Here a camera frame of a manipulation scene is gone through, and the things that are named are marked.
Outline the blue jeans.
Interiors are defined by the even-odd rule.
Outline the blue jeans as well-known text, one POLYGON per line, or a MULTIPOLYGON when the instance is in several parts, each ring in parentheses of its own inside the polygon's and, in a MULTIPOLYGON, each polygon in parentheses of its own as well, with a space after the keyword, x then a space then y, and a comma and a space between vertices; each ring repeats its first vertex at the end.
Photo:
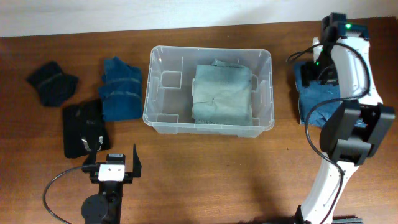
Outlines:
MULTIPOLYGON (((340 89, 338 85, 320 85, 316 82, 311 82, 309 87, 303 87, 300 67, 304 64, 304 62, 299 62, 295 63, 293 66, 295 85, 299 95, 298 108, 300 124, 305 124, 308 113, 315 105, 322 101, 340 97, 340 89)), ((322 128, 330 119, 332 114, 337 110, 339 105, 340 102, 334 102, 317 108, 311 114, 308 124, 322 128)))

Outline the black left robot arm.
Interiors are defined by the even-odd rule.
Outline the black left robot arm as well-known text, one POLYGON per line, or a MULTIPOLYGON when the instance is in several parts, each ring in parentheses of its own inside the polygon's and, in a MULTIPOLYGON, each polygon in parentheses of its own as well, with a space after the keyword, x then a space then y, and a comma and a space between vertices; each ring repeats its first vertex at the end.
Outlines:
POLYGON ((132 171, 126 171, 124 154, 108 154, 104 162, 96 162, 97 152, 88 154, 81 170, 89 175, 92 184, 98 184, 97 194, 89 196, 81 206, 85 223, 121 222, 123 187, 141 176, 142 164, 133 147, 132 171))

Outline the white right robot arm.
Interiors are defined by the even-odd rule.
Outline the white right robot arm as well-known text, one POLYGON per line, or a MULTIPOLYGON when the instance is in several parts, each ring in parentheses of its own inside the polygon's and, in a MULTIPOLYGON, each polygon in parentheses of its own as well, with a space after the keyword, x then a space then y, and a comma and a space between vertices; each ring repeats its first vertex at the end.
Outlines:
POLYGON ((322 49, 316 60, 325 59, 336 68, 340 105, 322 127, 320 146, 313 150, 322 163, 313 187, 299 205, 295 223, 354 223, 334 220, 338 200, 351 176, 372 157, 395 119, 374 84, 369 63, 370 36, 364 25, 353 24, 346 15, 332 12, 322 19, 322 49))

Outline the light grey jeans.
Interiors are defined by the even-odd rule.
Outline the light grey jeans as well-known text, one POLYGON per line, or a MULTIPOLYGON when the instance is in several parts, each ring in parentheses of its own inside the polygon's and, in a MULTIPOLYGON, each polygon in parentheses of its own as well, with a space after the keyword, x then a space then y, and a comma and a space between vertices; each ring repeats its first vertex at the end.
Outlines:
POLYGON ((192 86, 192 118, 199 124, 252 126, 252 71, 214 60, 197 65, 192 86))

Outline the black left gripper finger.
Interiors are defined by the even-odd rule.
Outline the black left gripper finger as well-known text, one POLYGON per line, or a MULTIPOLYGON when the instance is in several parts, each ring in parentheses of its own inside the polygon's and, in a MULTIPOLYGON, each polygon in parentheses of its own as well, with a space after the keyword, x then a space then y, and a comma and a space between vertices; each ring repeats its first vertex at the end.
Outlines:
POLYGON ((97 151, 90 149, 87 142, 84 142, 83 145, 85 147, 86 152, 88 153, 88 157, 85 159, 83 165, 88 166, 95 164, 97 151))
POLYGON ((134 178, 139 178, 141 176, 142 164, 137 154, 136 145, 133 145, 133 168, 132 168, 132 176, 134 178))

